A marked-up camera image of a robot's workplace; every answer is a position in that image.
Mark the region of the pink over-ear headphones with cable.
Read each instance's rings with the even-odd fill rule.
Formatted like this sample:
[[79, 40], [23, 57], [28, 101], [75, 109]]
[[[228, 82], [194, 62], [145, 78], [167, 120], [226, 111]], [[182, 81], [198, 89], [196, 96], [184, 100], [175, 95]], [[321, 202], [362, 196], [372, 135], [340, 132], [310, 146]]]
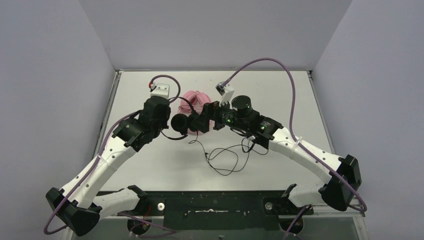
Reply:
[[178, 115], [177, 120], [179, 124], [188, 123], [188, 117], [192, 113], [192, 108], [198, 113], [201, 114], [204, 104], [211, 103], [211, 98], [204, 92], [198, 90], [189, 90], [187, 91], [180, 100], [178, 106]]

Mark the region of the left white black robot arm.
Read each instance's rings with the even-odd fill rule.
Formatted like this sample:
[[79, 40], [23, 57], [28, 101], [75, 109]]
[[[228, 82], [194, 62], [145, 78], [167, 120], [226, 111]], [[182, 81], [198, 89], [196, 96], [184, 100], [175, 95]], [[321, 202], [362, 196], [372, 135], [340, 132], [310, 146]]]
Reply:
[[53, 215], [80, 237], [106, 217], [143, 213], [148, 207], [147, 194], [135, 185], [106, 195], [98, 193], [123, 163], [168, 128], [170, 113], [168, 99], [151, 96], [141, 110], [114, 123], [93, 160], [70, 182], [46, 193]]

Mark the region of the black on-ear headphones with cable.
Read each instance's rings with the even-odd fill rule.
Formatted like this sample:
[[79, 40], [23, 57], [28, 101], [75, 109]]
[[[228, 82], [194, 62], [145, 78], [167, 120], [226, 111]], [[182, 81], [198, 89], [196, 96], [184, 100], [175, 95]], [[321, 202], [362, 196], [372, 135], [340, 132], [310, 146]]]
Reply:
[[[174, 131], [176, 131], [176, 132], [178, 132], [178, 133], [181, 134], [180, 137], [170, 137], [170, 136], [167, 136], [166, 134], [164, 134], [162, 131], [161, 131], [161, 134], [164, 137], [166, 137], [167, 139], [169, 139], [169, 140], [180, 141], [180, 140], [183, 140], [183, 139], [185, 139], [185, 138], [188, 137], [191, 120], [193, 120], [194, 117], [197, 117], [199, 115], [199, 113], [195, 110], [194, 105], [188, 99], [186, 99], [184, 97], [180, 97], [180, 96], [179, 97], [173, 97], [172, 98], [172, 100], [175, 100], [175, 99], [181, 99], [185, 103], [188, 104], [189, 109], [190, 109], [190, 115], [185, 115], [183, 113], [178, 113], [178, 114], [176, 114], [171, 119], [171, 127], [172, 127], [172, 129]], [[255, 146], [254, 143], [252, 143], [251, 145], [249, 143], [244, 144], [244, 140], [247, 140], [248, 138], [247, 138], [247, 136], [245, 134], [242, 134], [242, 133], [239, 133], [238, 134], [238, 135], [240, 135], [240, 136], [243, 137], [243, 139], [241, 140], [240, 144], [231, 145], [231, 146], [228, 146], [228, 147], [218, 147], [218, 148], [213, 149], [211, 152], [206, 152], [206, 149], [205, 149], [204, 145], [199, 141], [199, 135], [200, 135], [199, 134], [199, 131], [198, 130], [192, 130], [192, 132], [195, 132], [195, 139], [189, 141], [188, 144], [192, 145], [192, 144], [198, 143], [201, 146], [202, 150], [203, 150], [203, 156], [204, 156], [204, 158], [206, 160], [206, 163], [209, 165], [209, 167], [211, 167], [215, 172], [217, 172], [221, 176], [229, 176], [232, 173], [238, 173], [238, 172], [241, 172], [242, 170], [244, 170], [245, 167], [246, 167], [246, 165], [247, 165], [247, 163], [248, 163], [248, 161], [249, 161], [250, 153], [252, 151], [255, 152], [255, 153], [257, 153], [257, 154], [259, 154], [259, 155], [261, 155], [261, 156], [265, 156], [269, 152], [267, 150], [265, 153], [260, 153], [260, 152], [258, 152], [256, 150], [254, 150], [254, 146]], [[235, 151], [232, 150], [232, 149], [234, 149], [236, 147], [240, 147], [242, 153], [243, 154], [246, 154], [245, 162], [244, 162], [243, 166], [240, 169], [236, 169], [236, 167], [239, 164], [239, 154], [237, 152], [235, 152]], [[217, 167], [214, 167], [211, 164], [211, 161], [212, 160], [214, 160], [216, 157], [218, 157], [220, 154], [222, 154], [224, 152], [229, 152], [229, 153], [235, 155], [235, 157], [236, 157], [236, 161], [235, 161], [234, 166], [232, 167], [232, 169], [217, 168]]]

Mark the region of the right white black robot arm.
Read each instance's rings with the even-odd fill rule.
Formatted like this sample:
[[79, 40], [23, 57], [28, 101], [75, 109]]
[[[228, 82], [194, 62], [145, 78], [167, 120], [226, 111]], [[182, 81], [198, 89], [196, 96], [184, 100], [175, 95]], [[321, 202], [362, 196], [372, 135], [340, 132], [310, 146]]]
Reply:
[[292, 136], [281, 123], [254, 110], [246, 95], [235, 97], [230, 104], [221, 105], [219, 101], [204, 104], [200, 114], [189, 117], [188, 125], [192, 131], [206, 133], [211, 121], [214, 130], [225, 126], [237, 130], [254, 144], [288, 157], [319, 178], [317, 183], [290, 186], [288, 195], [281, 199], [282, 209], [289, 214], [315, 204], [327, 204], [344, 212], [362, 184], [355, 157], [349, 154], [341, 157]]

